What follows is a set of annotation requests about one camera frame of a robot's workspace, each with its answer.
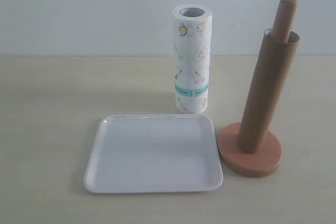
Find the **brown cardboard tube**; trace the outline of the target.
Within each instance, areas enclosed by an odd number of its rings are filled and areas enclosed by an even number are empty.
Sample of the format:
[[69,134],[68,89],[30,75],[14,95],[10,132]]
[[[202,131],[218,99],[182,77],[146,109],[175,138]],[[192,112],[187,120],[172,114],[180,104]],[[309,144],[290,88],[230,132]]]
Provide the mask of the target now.
[[287,42],[271,38],[272,29],[264,33],[238,133],[242,151],[257,153],[264,143],[282,89],[300,43],[291,32]]

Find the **white rectangular tray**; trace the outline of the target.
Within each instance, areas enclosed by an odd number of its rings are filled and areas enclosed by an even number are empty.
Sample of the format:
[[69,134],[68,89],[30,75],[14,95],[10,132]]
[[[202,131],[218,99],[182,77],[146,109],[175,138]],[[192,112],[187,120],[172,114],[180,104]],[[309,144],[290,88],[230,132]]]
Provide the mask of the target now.
[[120,114],[101,120],[83,183],[95,194],[212,191],[223,183],[212,120]]

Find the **wooden paper towel holder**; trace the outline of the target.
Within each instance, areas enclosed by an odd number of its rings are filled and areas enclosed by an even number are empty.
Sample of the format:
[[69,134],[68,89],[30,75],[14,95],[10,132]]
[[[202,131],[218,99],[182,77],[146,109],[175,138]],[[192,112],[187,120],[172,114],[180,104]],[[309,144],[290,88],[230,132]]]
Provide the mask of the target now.
[[[288,41],[297,7],[297,0],[280,0],[271,32],[273,40]],[[229,125],[219,136],[218,148],[226,165],[233,171],[249,177],[272,174],[281,157],[279,142],[266,135],[257,153],[246,153],[237,142],[240,125],[241,122]]]

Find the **printed white paper towel roll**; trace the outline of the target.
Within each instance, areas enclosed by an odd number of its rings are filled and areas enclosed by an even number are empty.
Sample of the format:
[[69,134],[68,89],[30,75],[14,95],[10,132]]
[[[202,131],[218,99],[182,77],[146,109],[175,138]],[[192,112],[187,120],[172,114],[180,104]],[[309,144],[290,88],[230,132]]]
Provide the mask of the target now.
[[201,114],[208,104],[213,13],[188,4],[172,14],[176,107],[182,113]]

